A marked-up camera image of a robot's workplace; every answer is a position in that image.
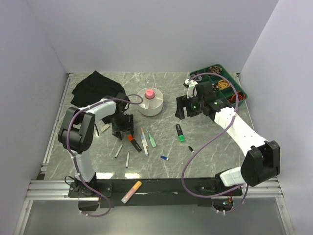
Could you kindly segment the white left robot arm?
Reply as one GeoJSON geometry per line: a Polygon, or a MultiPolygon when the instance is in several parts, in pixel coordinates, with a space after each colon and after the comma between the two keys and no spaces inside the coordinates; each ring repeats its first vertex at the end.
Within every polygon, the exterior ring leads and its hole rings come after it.
{"type": "Polygon", "coordinates": [[[97,193],[97,177],[93,169],[89,149],[93,142],[95,124],[104,120],[112,125],[112,135],[122,140],[123,133],[134,134],[134,116],[126,114],[128,100],[103,98],[83,108],[70,107],[64,116],[58,141],[72,158],[75,183],[87,197],[97,193]]]}

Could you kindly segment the green black highlighter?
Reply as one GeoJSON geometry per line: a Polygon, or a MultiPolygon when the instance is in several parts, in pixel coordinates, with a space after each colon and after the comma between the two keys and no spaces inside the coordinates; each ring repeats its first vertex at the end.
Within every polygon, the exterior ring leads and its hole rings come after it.
{"type": "Polygon", "coordinates": [[[181,126],[179,124],[176,124],[175,127],[176,127],[176,131],[177,131],[177,134],[178,134],[179,141],[180,142],[184,142],[185,141],[185,137],[184,137],[183,131],[181,129],[181,126]]]}

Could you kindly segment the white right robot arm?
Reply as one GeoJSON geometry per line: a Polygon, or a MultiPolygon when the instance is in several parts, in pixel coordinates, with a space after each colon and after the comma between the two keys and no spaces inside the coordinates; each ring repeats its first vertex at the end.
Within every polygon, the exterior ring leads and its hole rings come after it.
{"type": "Polygon", "coordinates": [[[254,187],[280,174],[280,146],[257,134],[235,109],[217,98],[211,82],[185,81],[187,94],[177,97],[179,119],[204,114],[223,128],[237,143],[245,159],[241,166],[216,175],[214,189],[220,195],[227,194],[232,186],[246,183],[254,187]]]}

